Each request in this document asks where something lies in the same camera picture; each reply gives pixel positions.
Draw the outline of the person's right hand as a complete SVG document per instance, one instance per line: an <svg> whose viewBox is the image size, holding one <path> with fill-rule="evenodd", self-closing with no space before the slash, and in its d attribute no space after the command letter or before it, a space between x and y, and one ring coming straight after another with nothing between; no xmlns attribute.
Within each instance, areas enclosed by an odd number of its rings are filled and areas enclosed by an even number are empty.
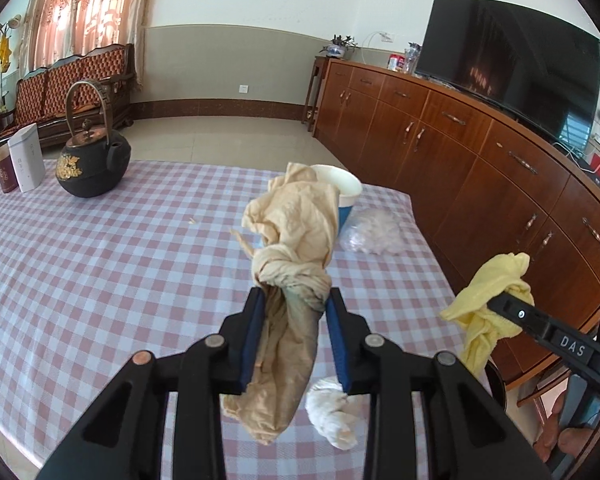
<svg viewBox="0 0 600 480"><path fill-rule="evenodd" d="M540 460L546 463L554 448L559 448L563 453L578 457L588 440L592 437L593 430L590 428L559 428L559 415L565 404L566 393L561 393L556 399L552 414L543 426L542 432L535 441L533 448Z"/></svg>

